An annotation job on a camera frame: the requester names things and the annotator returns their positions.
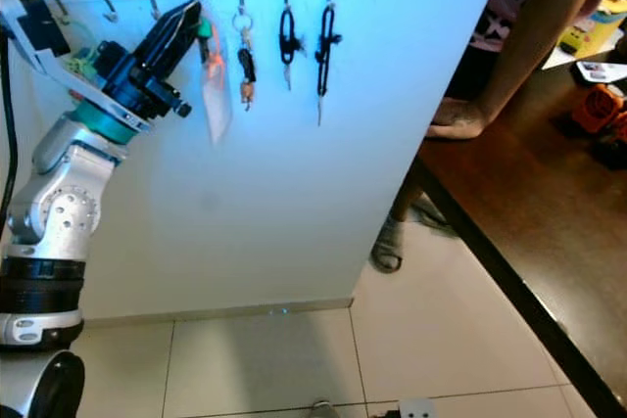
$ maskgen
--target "baseboard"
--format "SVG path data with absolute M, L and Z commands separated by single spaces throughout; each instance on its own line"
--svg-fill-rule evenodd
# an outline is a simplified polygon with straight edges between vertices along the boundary
M 288 313 L 312 310 L 328 310 L 346 308 L 353 303 L 353 298 L 329 299 L 324 301 L 286 302 L 246 307 L 215 308 L 207 310 L 191 310 L 185 312 L 168 312 L 148 315 L 131 315 L 126 317 L 96 318 L 85 320 L 86 328 L 116 327 L 124 325 L 150 324 L 171 321 L 206 320 L 211 318 L 242 317 L 250 315 L 285 315 Z

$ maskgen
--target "grout line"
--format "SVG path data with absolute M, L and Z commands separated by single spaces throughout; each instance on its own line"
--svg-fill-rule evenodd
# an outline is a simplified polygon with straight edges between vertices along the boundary
M 534 387 L 523 387 L 519 389 L 503 389 L 498 391 L 487 391 L 487 392 L 472 392 L 468 394 L 452 394 L 452 395 L 434 395 L 427 397 L 429 399 L 437 399 L 437 398 L 449 398 L 454 396 L 473 396 L 473 395 L 490 395 L 490 394 L 504 394 L 508 392 L 524 392 L 524 391 L 534 391 L 541 389 L 554 389 L 554 388 L 562 388 L 563 386 L 553 384 L 548 386 L 534 386 Z M 363 402 L 351 402 L 351 403 L 333 403 L 335 407 L 342 406 L 355 406 L 355 405 L 368 405 L 368 404 L 381 404 L 381 403 L 399 403 L 398 399 L 392 400 L 372 400 L 372 401 L 363 401 Z M 274 408 L 274 409 L 264 409 L 264 410 L 253 410 L 253 411 L 235 411 L 231 413 L 217 413 L 210 415 L 187 415 L 187 416 L 179 416 L 178 418 L 217 418 L 217 417 L 226 417 L 226 416 L 241 416 L 241 415 L 255 415 L 258 413 L 277 413 L 281 411 L 301 411 L 301 410 L 310 410 L 312 407 L 310 405 L 307 406 L 293 406 L 286 408 Z
M 351 333 L 353 333 L 353 345 L 355 346 L 355 358 L 357 359 L 357 368 L 360 371 L 360 382 L 362 383 L 362 396 L 363 403 L 365 404 L 365 416 L 369 417 L 370 412 L 368 411 L 368 401 L 365 396 L 365 385 L 363 384 L 363 373 L 362 373 L 362 363 L 360 362 L 360 352 L 357 348 L 357 337 L 355 336 L 355 325 L 353 325 L 353 313 L 351 309 L 347 309 L 349 311 L 349 320 L 351 321 Z
M 491 395 L 491 394 L 504 394 L 507 392 L 524 392 L 524 391 L 537 391 L 540 389 L 554 389 L 555 387 L 561 387 L 560 384 L 549 384 L 547 386 L 532 386 L 532 387 L 520 387 L 516 389 L 499 389 L 496 391 L 485 391 L 485 392 L 470 392 L 467 394 L 450 394 L 450 395 L 434 395 L 429 398 L 450 398 L 452 396 L 473 396 L 473 395 Z
M 427 396 L 425 398 L 428 398 L 430 400 L 433 399 L 438 399 L 438 398 L 451 398 L 454 396 L 474 396 L 474 395 L 492 395 L 492 394 L 506 394 L 509 392 L 524 392 L 524 391 L 536 391 L 536 390 L 541 390 L 541 389 L 554 389 L 554 388 L 561 388 L 563 387 L 563 385 L 561 384 L 549 384 L 547 386 L 533 386 L 533 387 L 520 387 L 520 388 L 516 388 L 516 389 L 499 389 L 496 391 L 483 391 L 483 392 L 469 392 L 466 394 L 450 394 L 450 395 L 433 395 L 433 396 Z M 392 402 L 399 402 L 399 399 L 392 399 L 392 400 L 372 400 L 369 401 L 368 403 L 370 404 L 375 404 L 375 403 L 392 403 Z
M 339 408 L 342 406 L 356 406 L 356 405 L 365 405 L 365 402 L 355 402 L 355 403 L 333 403 L 335 408 Z M 311 410 L 312 406 L 294 406 L 287 408 L 276 408 L 272 410 L 253 410 L 253 411 L 237 411 L 234 413 L 218 413 L 215 415 L 188 415 L 182 416 L 178 418 L 214 418 L 218 416 L 239 416 L 239 415 L 255 415 L 258 413 L 277 413 L 280 411 L 301 411 L 301 410 Z
M 555 370 L 554 365 L 558 367 L 560 370 L 561 370 L 561 367 L 559 366 L 559 364 L 557 364 L 557 361 L 553 359 L 553 357 L 549 353 L 549 350 L 545 348 L 545 346 L 542 344 L 542 342 L 540 342 L 540 340 L 538 340 L 538 343 L 540 343 L 540 348 L 542 349 L 542 353 L 545 359 L 547 360 L 547 362 L 549 363 L 549 368 L 551 369 L 551 373 L 553 374 L 553 377 L 555 378 L 555 383 L 559 386 L 570 386 L 571 385 L 570 382 L 562 383 L 559 381 L 559 378 L 558 378 L 559 374 Z M 566 377 L 566 380 L 570 381 L 568 376 L 566 376 L 566 373 L 563 371 L 561 372 Z
M 164 387 L 164 401 L 161 405 L 161 418 L 164 418 L 166 414 L 166 396 L 168 395 L 169 364 L 172 361 L 172 345 L 174 344 L 175 328 L 176 320 L 172 321 L 172 333 L 169 335 L 168 366 L 166 368 L 166 386 Z
M 564 388 L 563 386 L 559 386 L 559 393 L 561 394 L 561 397 L 564 400 L 564 403 L 566 404 L 566 409 L 568 410 L 568 414 L 572 417 L 575 418 L 575 412 L 573 411 L 573 409 L 570 407 L 570 403 L 568 402 L 568 399 L 566 398 L 566 394 L 564 393 Z

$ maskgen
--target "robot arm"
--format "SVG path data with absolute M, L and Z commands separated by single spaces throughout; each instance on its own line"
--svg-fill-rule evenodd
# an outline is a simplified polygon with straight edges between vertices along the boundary
M 68 348 L 82 330 L 78 299 L 101 196 L 149 119 L 191 111 L 165 80 L 196 38 L 201 6 L 192 0 L 163 15 L 132 53 L 103 42 L 97 88 L 59 65 L 70 48 L 42 0 L 1 1 L 0 24 L 26 60 L 83 99 L 36 147 L 32 175 L 11 201 L 13 237 L 0 264 L 0 415 L 72 417 L 84 368 Z

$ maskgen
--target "wooden table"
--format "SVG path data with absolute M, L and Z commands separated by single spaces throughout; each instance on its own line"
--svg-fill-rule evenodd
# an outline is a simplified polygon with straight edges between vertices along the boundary
M 537 71 L 483 135 L 425 141 L 418 164 L 427 194 L 595 413 L 627 417 L 627 170 L 563 132 L 560 117 L 585 93 L 568 66 Z

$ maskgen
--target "shoe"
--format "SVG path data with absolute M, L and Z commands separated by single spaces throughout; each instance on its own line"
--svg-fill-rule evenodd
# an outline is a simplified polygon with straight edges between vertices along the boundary
M 403 222 L 388 215 L 372 246 L 370 260 L 377 271 L 390 274 L 403 264 Z
M 417 221 L 422 225 L 435 229 L 447 237 L 458 236 L 444 215 L 435 207 L 433 202 L 425 194 L 414 201 L 411 204 L 411 208 L 415 211 Z
M 308 418 L 340 418 L 340 414 L 329 401 L 323 400 L 313 404 Z

